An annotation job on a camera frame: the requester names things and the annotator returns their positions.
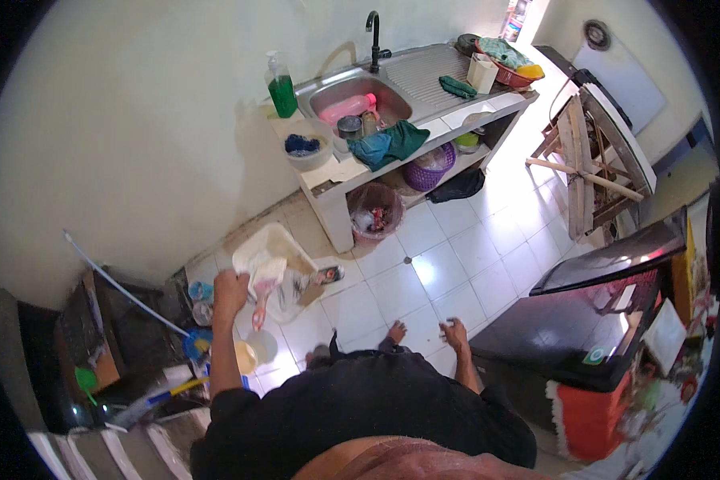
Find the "sink drainboard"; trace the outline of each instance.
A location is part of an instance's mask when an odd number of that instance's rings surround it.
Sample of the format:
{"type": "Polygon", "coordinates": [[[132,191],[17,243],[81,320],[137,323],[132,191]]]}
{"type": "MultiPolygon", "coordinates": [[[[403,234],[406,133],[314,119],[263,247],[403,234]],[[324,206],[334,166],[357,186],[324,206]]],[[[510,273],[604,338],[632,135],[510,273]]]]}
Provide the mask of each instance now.
{"type": "Polygon", "coordinates": [[[468,70],[469,58],[452,48],[412,54],[385,69],[387,77],[405,93],[438,108],[455,107],[464,101],[444,91],[438,78],[450,75],[460,82],[466,82],[468,70]]]}

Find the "green dish soap bottle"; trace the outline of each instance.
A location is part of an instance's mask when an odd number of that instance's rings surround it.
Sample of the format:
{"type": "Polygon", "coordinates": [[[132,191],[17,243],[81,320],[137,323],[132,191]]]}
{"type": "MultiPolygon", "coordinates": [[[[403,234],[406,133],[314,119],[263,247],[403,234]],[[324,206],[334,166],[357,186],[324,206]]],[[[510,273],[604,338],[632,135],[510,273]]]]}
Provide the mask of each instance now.
{"type": "Polygon", "coordinates": [[[296,95],[293,93],[293,82],[288,67],[278,60],[279,52],[272,50],[266,53],[269,57],[269,70],[264,75],[269,94],[280,118],[290,118],[298,107],[296,95]]]}

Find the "person's arm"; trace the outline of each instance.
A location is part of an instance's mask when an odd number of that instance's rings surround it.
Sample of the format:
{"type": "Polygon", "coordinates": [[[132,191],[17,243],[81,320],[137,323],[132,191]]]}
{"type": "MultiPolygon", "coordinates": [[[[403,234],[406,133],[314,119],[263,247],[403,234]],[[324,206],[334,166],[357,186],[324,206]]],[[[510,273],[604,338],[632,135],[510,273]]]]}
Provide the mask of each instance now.
{"type": "Polygon", "coordinates": [[[241,389],[235,340],[235,316],[246,303],[249,274],[224,270],[213,281],[213,341],[211,341],[211,400],[219,392],[241,389]]]}
{"type": "Polygon", "coordinates": [[[440,330],[445,335],[445,341],[456,352],[456,381],[471,391],[480,395],[478,377],[472,365],[472,352],[467,341],[467,329],[458,318],[449,318],[448,322],[440,324],[440,330]]]}

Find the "black shirt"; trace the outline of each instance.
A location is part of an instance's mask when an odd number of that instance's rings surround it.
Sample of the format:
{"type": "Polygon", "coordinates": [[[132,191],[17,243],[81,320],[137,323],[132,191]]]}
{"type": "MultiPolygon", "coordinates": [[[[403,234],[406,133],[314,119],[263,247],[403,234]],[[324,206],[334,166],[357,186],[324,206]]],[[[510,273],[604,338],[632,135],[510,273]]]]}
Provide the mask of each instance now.
{"type": "Polygon", "coordinates": [[[339,443],[369,436],[425,438],[471,456],[532,468],[536,439],[500,396],[479,396],[417,353],[376,352],[288,379],[264,398],[233,389],[211,404],[192,446],[194,478],[290,478],[339,443]]]}

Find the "black plastic bag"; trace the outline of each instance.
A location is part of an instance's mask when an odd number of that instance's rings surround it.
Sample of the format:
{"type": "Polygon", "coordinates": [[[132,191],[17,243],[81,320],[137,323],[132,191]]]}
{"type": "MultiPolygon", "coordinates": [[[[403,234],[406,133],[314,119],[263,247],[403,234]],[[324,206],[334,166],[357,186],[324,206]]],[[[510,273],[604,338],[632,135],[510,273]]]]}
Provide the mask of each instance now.
{"type": "Polygon", "coordinates": [[[427,194],[427,200],[441,204],[457,198],[469,198],[483,188],[485,174],[481,168],[464,170],[427,194]]]}

